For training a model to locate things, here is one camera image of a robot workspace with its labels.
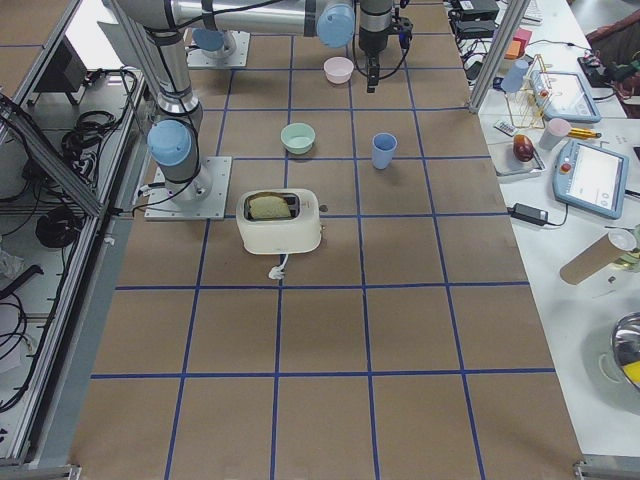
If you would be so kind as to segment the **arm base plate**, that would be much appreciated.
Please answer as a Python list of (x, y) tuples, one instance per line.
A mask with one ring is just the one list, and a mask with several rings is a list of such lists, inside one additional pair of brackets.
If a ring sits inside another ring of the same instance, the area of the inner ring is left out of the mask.
[(226, 210), (226, 201), (232, 169), (230, 156), (208, 156), (200, 158), (200, 173), (181, 193), (180, 188), (168, 183), (160, 168), (156, 169), (154, 181), (162, 183), (149, 194), (149, 207), (144, 218), (149, 221), (221, 220)]
[(250, 34), (242, 31), (193, 29), (187, 47), (190, 69), (233, 69), (246, 66)]

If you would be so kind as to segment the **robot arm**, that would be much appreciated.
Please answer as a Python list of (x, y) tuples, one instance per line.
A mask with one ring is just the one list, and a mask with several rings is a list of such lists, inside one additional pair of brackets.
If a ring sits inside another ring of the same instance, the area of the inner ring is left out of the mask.
[(399, 15), (404, 3), (393, 1), (171, 1), (163, 19), (169, 29), (202, 26), (208, 30), (240, 30), (316, 37), (329, 48), (349, 45), (364, 55), (364, 65), (354, 66), (373, 93), (384, 74), (380, 55), (389, 38), (398, 40), (400, 60), (408, 55), (413, 24)]
[(130, 50), (155, 99), (146, 137), (157, 165), (148, 202), (134, 208), (152, 221), (219, 219), (224, 216), (231, 159), (200, 152), (203, 118), (193, 92), (178, 1), (111, 1)]

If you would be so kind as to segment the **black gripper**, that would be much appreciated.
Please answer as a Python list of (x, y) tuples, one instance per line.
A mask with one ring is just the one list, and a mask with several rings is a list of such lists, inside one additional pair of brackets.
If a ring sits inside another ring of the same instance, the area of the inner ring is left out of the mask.
[(374, 93), (377, 88), (377, 77), (379, 74), (380, 64), (380, 46), (377, 42), (364, 42), (363, 53), (366, 57), (366, 70), (367, 76), (367, 92)]

